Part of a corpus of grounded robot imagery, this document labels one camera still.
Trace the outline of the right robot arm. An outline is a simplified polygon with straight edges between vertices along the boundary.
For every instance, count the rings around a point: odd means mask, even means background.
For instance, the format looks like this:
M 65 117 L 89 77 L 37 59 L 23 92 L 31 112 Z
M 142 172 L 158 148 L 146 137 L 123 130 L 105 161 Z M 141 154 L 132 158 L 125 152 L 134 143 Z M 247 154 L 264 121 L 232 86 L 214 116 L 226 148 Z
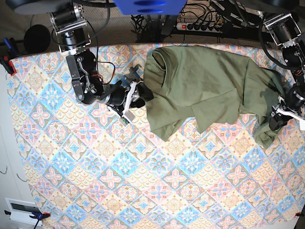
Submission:
M 67 53 L 66 61 L 78 102 L 92 104 L 99 100 L 122 116 L 130 108 L 141 108 L 153 99 L 152 91 L 135 71 L 131 71 L 128 85 L 123 85 L 121 80 L 115 84 L 105 83 L 98 74 L 98 57 L 87 48 L 91 36 L 83 7 L 110 10 L 116 6 L 114 3 L 87 0 L 7 0 L 5 3 L 19 14 L 50 14 L 51 38 L 61 52 Z

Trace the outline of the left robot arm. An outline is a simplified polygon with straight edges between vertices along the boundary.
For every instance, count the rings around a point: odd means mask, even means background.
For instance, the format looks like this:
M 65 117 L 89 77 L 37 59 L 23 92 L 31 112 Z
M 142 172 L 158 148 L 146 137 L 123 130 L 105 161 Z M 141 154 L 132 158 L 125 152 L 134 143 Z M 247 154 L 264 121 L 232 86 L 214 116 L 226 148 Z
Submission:
M 269 127 L 275 131 L 285 126 L 291 119 L 297 119 L 300 129 L 305 128 L 305 116 L 301 108 L 305 105 L 305 44 L 300 39 L 302 34 L 291 12 L 299 6 L 297 0 L 242 0 L 234 1 L 259 12 L 261 20 L 257 24 L 258 36 L 266 56 L 276 65 L 290 70 L 295 84 L 272 108 Z M 282 50 L 285 63 L 282 64 L 267 51 L 262 29 L 265 28 L 275 44 Z

